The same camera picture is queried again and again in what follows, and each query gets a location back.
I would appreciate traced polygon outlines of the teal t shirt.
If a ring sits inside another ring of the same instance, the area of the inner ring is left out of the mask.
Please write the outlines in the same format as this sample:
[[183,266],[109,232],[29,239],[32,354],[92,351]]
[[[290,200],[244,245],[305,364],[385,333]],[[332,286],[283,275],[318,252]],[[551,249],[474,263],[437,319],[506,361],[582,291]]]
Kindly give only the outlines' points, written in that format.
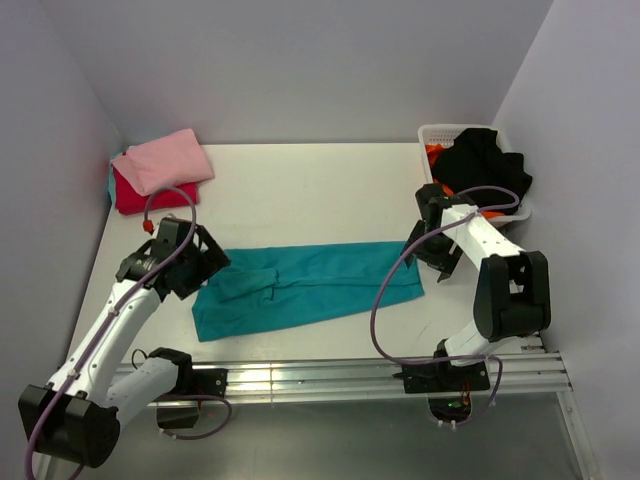
[[423,296],[399,241],[230,249],[192,307],[199,341],[295,328]]

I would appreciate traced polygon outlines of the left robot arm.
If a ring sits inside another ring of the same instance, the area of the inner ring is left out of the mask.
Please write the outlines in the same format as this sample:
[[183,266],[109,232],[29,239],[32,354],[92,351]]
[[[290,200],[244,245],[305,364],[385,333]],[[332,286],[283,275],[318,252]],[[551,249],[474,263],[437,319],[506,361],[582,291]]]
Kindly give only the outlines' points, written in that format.
[[138,332],[169,295],[181,300],[229,266],[207,229],[163,218],[156,235],[120,264],[107,301],[65,363],[43,386],[29,385],[18,400],[28,440],[25,471],[43,454],[97,468],[121,431],[149,403],[196,399],[190,354],[160,347],[122,379],[115,375]]

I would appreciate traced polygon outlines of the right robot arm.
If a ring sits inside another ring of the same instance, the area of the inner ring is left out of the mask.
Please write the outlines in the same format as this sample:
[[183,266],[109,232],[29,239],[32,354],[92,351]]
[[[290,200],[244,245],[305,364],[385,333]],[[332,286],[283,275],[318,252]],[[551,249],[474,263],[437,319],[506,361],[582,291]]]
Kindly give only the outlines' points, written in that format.
[[439,281],[449,279],[463,257],[478,272],[472,320],[441,343],[436,355],[444,358],[432,368],[435,383],[452,390],[466,379],[467,367],[486,361],[506,341],[549,327],[548,260],[508,240],[466,192],[448,195],[432,183],[415,198],[420,219],[403,248],[404,263],[425,263],[440,273]]

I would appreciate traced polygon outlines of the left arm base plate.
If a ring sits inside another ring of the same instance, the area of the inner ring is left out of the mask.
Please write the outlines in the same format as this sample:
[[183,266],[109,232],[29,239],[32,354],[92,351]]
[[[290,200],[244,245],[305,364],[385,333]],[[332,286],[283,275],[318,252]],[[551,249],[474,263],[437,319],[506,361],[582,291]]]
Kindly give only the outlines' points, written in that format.
[[224,368],[196,369],[189,383],[181,390],[165,393],[155,402],[173,401],[189,396],[225,397],[228,370]]

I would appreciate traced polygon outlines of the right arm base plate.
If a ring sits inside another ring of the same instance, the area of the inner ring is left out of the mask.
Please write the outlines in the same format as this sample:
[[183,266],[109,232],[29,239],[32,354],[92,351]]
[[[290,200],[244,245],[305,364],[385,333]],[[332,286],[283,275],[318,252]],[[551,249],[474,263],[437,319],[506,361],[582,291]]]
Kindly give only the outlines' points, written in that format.
[[453,393],[463,391],[488,391],[490,381],[483,363],[456,367],[450,362],[421,366],[402,365],[401,371],[393,375],[403,382],[404,392]]

